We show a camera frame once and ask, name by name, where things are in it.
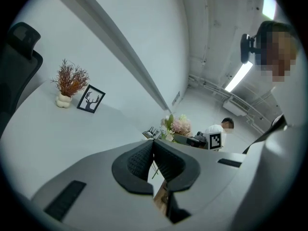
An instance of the person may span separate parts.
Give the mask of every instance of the person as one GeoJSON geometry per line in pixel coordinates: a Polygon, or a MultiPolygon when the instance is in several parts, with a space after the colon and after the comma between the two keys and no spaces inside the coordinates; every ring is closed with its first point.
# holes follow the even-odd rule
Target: person
{"type": "Polygon", "coordinates": [[[234,129],[234,122],[230,117],[224,118],[220,125],[212,125],[205,130],[205,133],[221,132],[221,146],[225,147],[227,133],[234,129]]]}
{"type": "MultiPolygon", "coordinates": [[[[296,64],[299,51],[297,34],[288,24],[265,21],[260,25],[256,39],[259,51],[255,55],[255,62],[261,71],[272,76],[273,87],[275,87],[278,82],[284,82],[284,77],[290,75],[291,66],[296,64]]],[[[266,140],[272,132],[284,129],[286,125],[284,115],[279,115],[273,120],[270,128],[252,144],[266,140]]]]}

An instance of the white ceiling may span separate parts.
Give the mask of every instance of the white ceiling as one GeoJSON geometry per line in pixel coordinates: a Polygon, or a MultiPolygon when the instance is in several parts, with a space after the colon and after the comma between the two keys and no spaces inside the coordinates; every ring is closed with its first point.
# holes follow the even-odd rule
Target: white ceiling
{"type": "MultiPolygon", "coordinates": [[[[263,0],[183,0],[190,37],[190,74],[225,87],[240,69],[240,40],[257,33],[269,20],[262,14],[263,0]]],[[[276,21],[286,22],[279,7],[276,21]]],[[[270,95],[273,85],[256,66],[232,91],[273,120],[281,114],[270,95]]]]}

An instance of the flower bouquet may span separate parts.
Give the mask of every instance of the flower bouquet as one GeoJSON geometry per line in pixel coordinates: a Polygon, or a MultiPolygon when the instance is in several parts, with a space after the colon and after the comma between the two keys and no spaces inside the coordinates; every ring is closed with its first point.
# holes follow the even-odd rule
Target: flower bouquet
{"type": "Polygon", "coordinates": [[[186,115],[181,115],[179,118],[168,115],[161,120],[162,139],[167,141],[174,141],[173,134],[178,133],[188,137],[192,136],[191,122],[186,115]]]}

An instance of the ceiling pipe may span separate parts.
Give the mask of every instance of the ceiling pipe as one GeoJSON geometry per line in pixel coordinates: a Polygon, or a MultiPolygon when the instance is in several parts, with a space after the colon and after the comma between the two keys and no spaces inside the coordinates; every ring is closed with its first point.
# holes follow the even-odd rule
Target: ceiling pipe
{"type": "Polygon", "coordinates": [[[253,105],[253,106],[258,105],[259,103],[262,102],[262,100],[267,99],[270,95],[271,95],[271,92],[270,92],[270,90],[269,90],[269,91],[267,91],[266,93],[264,93],[262,96],[260,96],[261,100],[260,100],[259,98],[257,98],[257,99],[255,99],[255,100],[253,100],[253,102],[251,103],[251,105],[253,105]]]}
{"type": "MultiPolygon", "coordinates": [[[[194,76],[194,75],[189,75],[191,78],[193,79],[198,79],[197,76],[194,76]]],[[[198,85],[203,85],[204,88],[207,88],[209,90],[212,90],[212,91],[215,91],[216,93],[220,93],[221,95],[227,97],[227,98],[230,98],[231,96],[234,96],[236,97],[237,99],[241,100],[244,104],[246,104],[249,108],[253,109],[255,112],[257,112],[261,118],[263,118],[264,120],[266,120],[267,122],[269,122],[271,124],[271,122],[262,114],[260,113],[255,107],[251,106],[249,103],[247,103],[245,100],[241,99],[240,97],[236,96],[235,94],[231,94],[229,93],[228,91],[225,91],[222,87],[219,87],[218,85],[210,82],[210,81],[207,81],[203,78],[199,78],[201,81],[204,81],[206,83],[210,83],[211,85],[215,86],[215,88],[212,88],[212,87],[209,87],[205,84],[201,84],[200,82],[197,81],[198,85]]]]}
{"type": "Polygon", "coordinates": [[[190,60],[196,61],[196,62],[201,63],[201,64],[204,62],[204,60],[197,58],[197,57],[194,57],[194,56],[190,56],[190,60]]]}
{"type": "Polygon", "coordinates": [[[251,90],[250,88],[248,88],[247,86],[243,85],[244,88],[248,89],[249,91],[251,91],[253,94],[255,94],[257,96],[258,99],[261,99],[261,101],[257,102],[256,104],[251,104],[252,106],[256,106],[257,104],[264,102],[269,108],[273,108],[271,107],[263,98],[262,96],[259,96],[258,94],[256,94],[253,90],[251,90]]]}
{"type": "Polygon", "coordinates": [[[208,43],[208,35],[209,35],[209,17],[208,17],[208,6],[207,6],[207,0],[205,1],[205,14],[206,14],[206,42],[205,42],[205,47],[204,47],[204,54],[203,54],[203,62],[206,62],[205,56],[206,56],[206,48],[207,48],[207,43],[208,43]]]}
{"type": "MultiPolygon", "coordinates": [[[[213,89],[213,88],[211,88],[211,87],[209,87],[207,85],[203,85],[203,87],[206,88],[206,89],[209,89],[211,91],[216,92],[216,94],[218,94],[218,95],[221,95],[223,97],[223,100],[221,101],[222,103],[224,102],[225,98],[227,98],[227,99],[229,98],[229,96],[226,95],[225,93],[222,93],[221,91],[217,91],[216,89],[213,89]]],[[[264,133],[264,131],[255,124],[255,122],[254,122],[253,118],[250,116],[250,114],[247,114],[245,117],[247,118],[246,122],[249,125],[251,125],[257,132],[259,132],[260,134],[264,133]]]]}

